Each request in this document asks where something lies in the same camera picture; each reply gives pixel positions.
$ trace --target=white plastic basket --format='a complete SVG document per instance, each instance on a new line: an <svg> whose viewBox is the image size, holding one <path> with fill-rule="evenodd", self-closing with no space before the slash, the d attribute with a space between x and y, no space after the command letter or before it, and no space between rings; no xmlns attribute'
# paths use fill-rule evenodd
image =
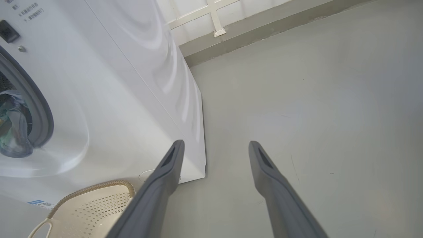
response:
<svg viewBox="0 0 423 238"><path fill-rule="evenodd" d="M134 194L132 185L124 180L76 191L63 198L28 238L44 224L50 226L48 238L105 237Z"/></svg>

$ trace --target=white wall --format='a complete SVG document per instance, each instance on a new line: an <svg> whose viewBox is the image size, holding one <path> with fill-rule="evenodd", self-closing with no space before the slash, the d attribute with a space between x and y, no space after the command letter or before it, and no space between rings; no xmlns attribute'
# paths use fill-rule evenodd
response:
<svg viewBox="0 0 423 238"><path fill-rule="evenodd" d="M240 0L217 10L223 27L290 0ZM167 22L206 6L206 0L157 0ZM178 45L214 31L210 14L172 30Z"/></svg>

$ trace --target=baseboard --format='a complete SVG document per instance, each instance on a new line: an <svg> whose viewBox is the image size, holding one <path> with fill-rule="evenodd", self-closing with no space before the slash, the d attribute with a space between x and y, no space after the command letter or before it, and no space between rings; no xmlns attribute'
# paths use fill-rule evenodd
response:
<svg viewBox="0 0 423 238"><path fill-rule="evenodd" d="M373 0L292 0L232 23L226 34L213 32L180 45L189 67L289 29L340 13Z"/></svg>

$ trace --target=basket handle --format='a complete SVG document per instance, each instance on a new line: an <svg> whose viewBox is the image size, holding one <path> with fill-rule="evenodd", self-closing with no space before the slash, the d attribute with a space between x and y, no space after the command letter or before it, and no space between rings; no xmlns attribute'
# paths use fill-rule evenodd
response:
<svg viewBox="0 0 423 238"><path fill-rule="evenodd" d="M31 234L29 234L28 238L33 238L34 235L37 233L37 231L44 225L44 224L48 224L50 226L49 231L47 232L47 236L46 238L49 237L50 235L50 231L52 230L52 226L53 224L51 223L50 219L45 219L44 221L42 221L40 224L38 224L38 226L36 226L34 228L34 230L32 230Z"/></svg>

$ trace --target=concrete floor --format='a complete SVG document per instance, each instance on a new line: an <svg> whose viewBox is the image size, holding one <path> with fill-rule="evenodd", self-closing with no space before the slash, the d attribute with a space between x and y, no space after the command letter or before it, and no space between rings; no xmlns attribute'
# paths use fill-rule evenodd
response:
<svg viewBox="0 0 423 238"><path fill-rule="evenodd" d="M193 67L207 177L178 187L162 237L273 237L251 140L330 237L423 237L422 12L378 0Z"/></svg>

